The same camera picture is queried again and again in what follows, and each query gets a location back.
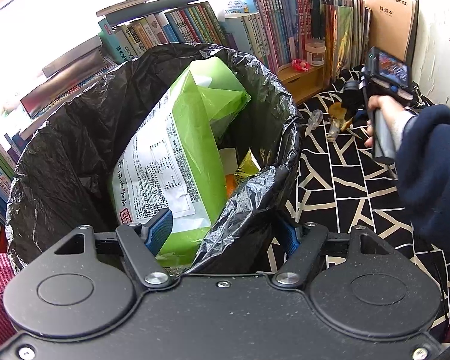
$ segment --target small screen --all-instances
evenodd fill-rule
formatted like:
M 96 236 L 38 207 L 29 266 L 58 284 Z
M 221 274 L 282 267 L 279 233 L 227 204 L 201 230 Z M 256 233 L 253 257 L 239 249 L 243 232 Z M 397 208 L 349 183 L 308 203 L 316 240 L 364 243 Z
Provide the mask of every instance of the small screen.
M 408 85 L 408 67 L 398 59 L 381 51 L 378 54 L 378 70 L 382 77 L 399 85 Z

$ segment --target window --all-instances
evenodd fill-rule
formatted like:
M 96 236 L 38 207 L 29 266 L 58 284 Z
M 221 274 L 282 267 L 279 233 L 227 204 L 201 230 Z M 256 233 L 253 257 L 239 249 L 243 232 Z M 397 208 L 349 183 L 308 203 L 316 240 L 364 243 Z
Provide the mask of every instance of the window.
M 96 35 L 96 11 L 123 0 L 14 0 L 0 10 L 0 111 L 36 86 L 41 69 Z

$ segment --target jar lid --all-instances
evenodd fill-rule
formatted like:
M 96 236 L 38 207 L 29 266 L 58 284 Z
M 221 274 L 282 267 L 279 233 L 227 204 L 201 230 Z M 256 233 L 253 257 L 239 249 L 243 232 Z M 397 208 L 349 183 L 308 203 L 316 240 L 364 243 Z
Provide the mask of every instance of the jar lid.
M 310 39 L 305 44 L 305 50 L 315 54 L 324 53 L 326 50 L 325 42 L 321 39 Z

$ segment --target green package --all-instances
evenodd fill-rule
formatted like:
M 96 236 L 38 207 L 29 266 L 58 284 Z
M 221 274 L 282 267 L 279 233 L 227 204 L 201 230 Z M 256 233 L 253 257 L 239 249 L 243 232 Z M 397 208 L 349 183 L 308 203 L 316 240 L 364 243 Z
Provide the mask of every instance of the green package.
M 204 87 L 197 86 L 195 76 Z M 164 207 L 173 212 L 173 232 L 157 256 L 162 265 L 190 264 L 220 215 L 226 182 L 215 137 L 249 99 L 218 58 L 194 61 L 150 112 L 116 164 L 111 185 L 120 223 L 146 223 Z

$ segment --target navy blue sleeve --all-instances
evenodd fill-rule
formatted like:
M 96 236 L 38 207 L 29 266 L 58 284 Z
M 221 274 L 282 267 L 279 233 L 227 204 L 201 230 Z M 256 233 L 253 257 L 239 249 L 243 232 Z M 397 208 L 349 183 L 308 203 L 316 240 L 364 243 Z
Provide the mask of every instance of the navy blue sleeve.
M 398 193 L 414 232 L 450 251 L 450 108 L 431 106 L 411 120 L 396 156 Z

